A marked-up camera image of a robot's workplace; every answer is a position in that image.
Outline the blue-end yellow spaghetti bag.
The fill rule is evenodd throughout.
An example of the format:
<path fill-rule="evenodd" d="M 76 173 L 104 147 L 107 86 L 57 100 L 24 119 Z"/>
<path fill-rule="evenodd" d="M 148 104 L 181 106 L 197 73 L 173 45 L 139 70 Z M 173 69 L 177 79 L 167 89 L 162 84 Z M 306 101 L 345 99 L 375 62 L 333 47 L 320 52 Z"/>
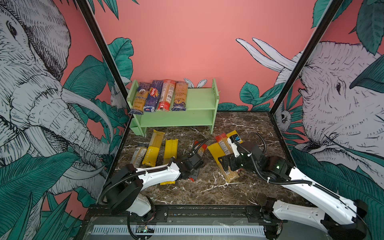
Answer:
<path fill-rule="evenodd" d="M 185 111 L 188 93 L 188 84 L 185 82 L 178 82 L 175 88 L 175 97 L 172 111 Z"/>

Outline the dark blue pasta box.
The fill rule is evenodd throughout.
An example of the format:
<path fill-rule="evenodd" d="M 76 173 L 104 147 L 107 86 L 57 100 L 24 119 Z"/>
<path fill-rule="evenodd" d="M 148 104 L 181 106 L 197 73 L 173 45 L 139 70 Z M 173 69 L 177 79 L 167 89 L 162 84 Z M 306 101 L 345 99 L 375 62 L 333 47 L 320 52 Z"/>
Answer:
<path fill-rule="evenodd" d="M 144 112 L 155 112 L 158 105 L 164 81 L 153 80 L 149 89 L 149 95 L 146 99 Z"/>

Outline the blue yellow spaghetti bag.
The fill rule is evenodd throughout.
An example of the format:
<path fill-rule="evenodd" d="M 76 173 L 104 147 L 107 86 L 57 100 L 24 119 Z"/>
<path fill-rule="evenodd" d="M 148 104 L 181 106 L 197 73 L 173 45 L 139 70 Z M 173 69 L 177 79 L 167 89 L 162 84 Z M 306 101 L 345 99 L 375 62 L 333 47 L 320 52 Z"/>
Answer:
<path fill-rule="evenodd" d="M 130 114 L 143 115 L 144 106 L 146 104 L 147 97 L 149 95 L 151 84 L 139 83 L 139 87 L 134 97 L 133 105 L 130 110 Z"/>

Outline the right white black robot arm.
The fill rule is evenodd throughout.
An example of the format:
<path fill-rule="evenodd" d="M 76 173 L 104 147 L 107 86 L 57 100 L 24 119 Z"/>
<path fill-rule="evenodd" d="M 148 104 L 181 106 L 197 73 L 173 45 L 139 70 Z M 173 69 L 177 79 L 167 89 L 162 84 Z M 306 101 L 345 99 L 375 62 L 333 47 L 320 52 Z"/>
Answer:
<path fill-rule="evenodd" d="M 282 186 L 313 204 L 313 207 L 305 207 L 269 198 L 260 210 L 264 220 L 301 223 L 326 232 L 334 240 L 363 240 L 369 234 L 364 221 L 368 211 L 366 203 L 344 198 L 315 182 L 284 158 L 267 157 L 258 145 L 240 140 L 238 135 L 233 135 L 221 144 L 225 155 L 218 161 L 224 171 L 253 172 L 267 184 Z"/>

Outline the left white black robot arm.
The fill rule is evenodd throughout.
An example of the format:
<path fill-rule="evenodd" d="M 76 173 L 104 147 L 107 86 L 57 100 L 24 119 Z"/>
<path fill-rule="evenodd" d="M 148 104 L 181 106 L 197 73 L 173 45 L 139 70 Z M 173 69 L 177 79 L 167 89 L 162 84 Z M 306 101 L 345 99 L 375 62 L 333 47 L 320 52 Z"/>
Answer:
<path fill-rule="evenodd" d="M 171 158 L 168 164 L 152 168 L 135 168 L 128 164 L 105 183 L 99 204 L 108 205 L 113 215 L 130 212 L 141 221 L 149 222 L 156 215 L 156 207 L 141 191 L 161 183 L 189 179 L 203 165 L 197 153 Z"/>

